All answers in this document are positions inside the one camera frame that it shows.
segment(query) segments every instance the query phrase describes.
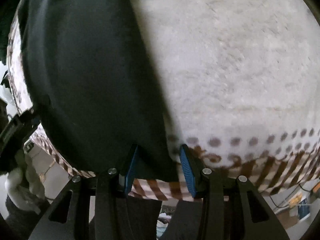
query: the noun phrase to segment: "patterned fabric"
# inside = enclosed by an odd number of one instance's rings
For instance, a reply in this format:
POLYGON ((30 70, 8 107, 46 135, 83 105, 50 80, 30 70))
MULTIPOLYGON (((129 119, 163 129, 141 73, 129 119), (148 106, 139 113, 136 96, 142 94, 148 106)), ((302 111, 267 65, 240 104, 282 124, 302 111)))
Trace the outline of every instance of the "patterned fabric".
MULTIPOLYGON (((24 80, 20 44, 21 36, 16 13, 9 34, 7 65, 16 107, 19 113, 22 113, 32 106, 32 102, 24 80)), ((208 167, 219 170, 232 178, 239 175, 246 176, 263 195, 276 194, 298 183, 320 176, 320 130, 316 129, 316 126, 310 125, 309 128, 292 129, 292 131, 282 130, 267 136, 266 131, 264 134, 260 134, 259 129, 257 129, 255 136, 244 135, 238 131, 242 137, 230 137, 229 134, 212 137, 209 133, 203 137, 191 135, 181 137, 178 135, 179 133, 172 132, 175 129, 169 130, 167 131, 167 142, 173 159, 177 156, 178 146, 186 142, 193 153, 202 159, 208 167), (252 153, 247 152, 244 156, 237 153, 237 151, 246 152, 247 149, 251 149, 252 153)), ((71 167, 52 145, 42 125, 39 125, 30 139, 52 155, 54 160, 69 174, 80 174, 84 177, 95 175, 93 172, 78 171, 71 167)), ((179 182, 167 183, 160 180, 135 179, 129 195, 158 200, 176 198, 193 201, 178 163, 177 172, 179 182)))

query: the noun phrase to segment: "brown dot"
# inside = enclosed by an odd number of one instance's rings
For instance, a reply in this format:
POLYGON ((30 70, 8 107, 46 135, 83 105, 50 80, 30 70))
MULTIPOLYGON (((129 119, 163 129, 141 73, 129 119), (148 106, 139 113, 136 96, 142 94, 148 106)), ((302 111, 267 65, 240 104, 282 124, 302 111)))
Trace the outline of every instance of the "brown dot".
POLYGON ((299 150, 299 149, 301 148, 301 145, 302 145, 301 143, 298 143, 298 144, 296 145, 295 149, 296 149, 296 150, 299 150))
POLYGON ((281 147, 279 147, 279 148, 276 150, 276 155, 278 155, 280 152, 281 152, 281 147))
POLYGON ((228 160, 233 162, 233 167, 240 167, 241 166, 241 158, 239 155, 234 153, 230 153, 228 155, 228 160))
POLYGON ((287 132, 284 132, 282 135, 281 135, 281 141, 284 141, 288 136, 288 133, 287 132))
POLYGON ((252 161, 252 160, 253 160, 253 157, 254 157, 254 154, 253 154, 253 153, 248 153, 244 158, 245 158, 247 161, 252 161))
POLYGON ((275 140, 275 136, 274 135, 269 135, 268 139, 267 139, 267 143, 273 143, 273 141, 275 140))
POLYGON ((267 158, 269 156, 269 151, 268 150, 264 150, 262 152, 262 154, 260 155, 260 158, 267 158))
POLYGON ((292 139, 294 139, 297 136, 298 131, 294 131, 292 134, 292 139))
POLYGON ((202 154, 204 154, 207 150, 201 149, 199 145, 196 145, 194 148, 190 147, 189 150, 191 153, 197 157, 201 157, 202 154))
POLYGON ((300 133, 300 136, 303 137, 306 135, 306 133, 307 133, 307 129, 303 129, 300 133))
POLYGON ((241 138, 233 137, 230 141, 231 146, 238 146, 240 144, 241 138))
POLYGON ((314 133, 315 133, 315 130, 313 128, 311 128, 311 130, 309 132, 309 136, 313 136, 314 133))
POLYGON ((303 149, 306 151, 310 147, 310 143, 306 143, 303 147, 303 149))
POLYGON ((209 153, 208 155, 205 155, 204 158, 208 158, 212 163, 219 163, 221 161, 221 156, 215 153, 209 153))
POLYGON ((198 138, 197 137, 189 137, 187 138, 187 143, 190 143, 190 144, 196 144, 198 143, 198 138))
POLYGON ((168 135, 167 138, 168 138, 168 141, 170 141, 170 142, 176 142, 176 141, 178 141, 178 137, 175 136, 174 134, 168 135))
POLYGON ((250 146, 254 146, 254 145, 257 145, 258 143, 258 138, 257 137, 252 137, 249 141, 249 145, 250 146))
POLYGON ((210 141, 208 143, 212 147, 219 147, 221 144, 221 141, 219 138, 213 137, 210 139, 210 141))
POLYGON ((286 149, 285 152, 289 153, 292 150, 292 145, 289 145, 286 149))

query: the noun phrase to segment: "folded cloth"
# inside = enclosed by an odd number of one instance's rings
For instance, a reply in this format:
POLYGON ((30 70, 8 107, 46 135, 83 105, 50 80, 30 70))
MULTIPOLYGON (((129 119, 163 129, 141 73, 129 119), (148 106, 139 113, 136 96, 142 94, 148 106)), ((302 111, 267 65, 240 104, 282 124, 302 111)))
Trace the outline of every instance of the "folded cloth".
MULTIPOLYGON (((172 159, 187 143, 208 167, 245 175, 264 195, 319 177, 320 29, 303 0, 131 3, 169 109, 164 124, 172 159)), ((21 75, 19 30, 11 39, 10 86, 23 110, 32 103, 21 75)), ((94 141, 105 142, 95 133, 94 141)), ((43 138, 40 144, 58 156, 43 138)), ((176 182, 137 178, 131 195, 192 201, 179 165, 176 170, 176 182)))

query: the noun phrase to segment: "black fabric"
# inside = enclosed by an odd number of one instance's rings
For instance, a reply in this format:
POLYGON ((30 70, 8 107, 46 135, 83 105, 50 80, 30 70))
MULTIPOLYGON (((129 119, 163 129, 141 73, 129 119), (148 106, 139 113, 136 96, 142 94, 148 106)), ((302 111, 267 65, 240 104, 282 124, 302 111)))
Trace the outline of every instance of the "black fabric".
POLYGON ((5 206, 8 210, 9 216, 6 218, 5 222, 13 231, 13 233, 17 235, 19 240, 29 239, 29 236, 31 235, 33 229, 36 227, 40 218, 44 215, 44 213, 50 206, 48 201, 42 201, 40 203, 41 213, 37 215, 33 211, 20 210, 13 204, 11 199, 7 196, 5 206))
POLYGON ((129 0, 25 0, 28 91, 50 140, 77 169, 119 168, 144 148, 137 178, 177 181, 155 73, 129 0))
MULTIPOLYGON (((161 201, 129 196, 117 199, 116 206, 121 240, 156 239, 156 224, 161 211, 161 201)), ((166 231, 159 240, 196 240, 201 213, 201 202, 180 200, 166 231)), ((89 224, 89 239, 95 239, 94 218, 89 224)))
POLYGON ((0 61, 6 65, 8 35, 20 0, 0 0, 0 61))
POLYGON ((159 240, 196 240, 201 214, 202 202, 179 200, 171 221, 159 240))

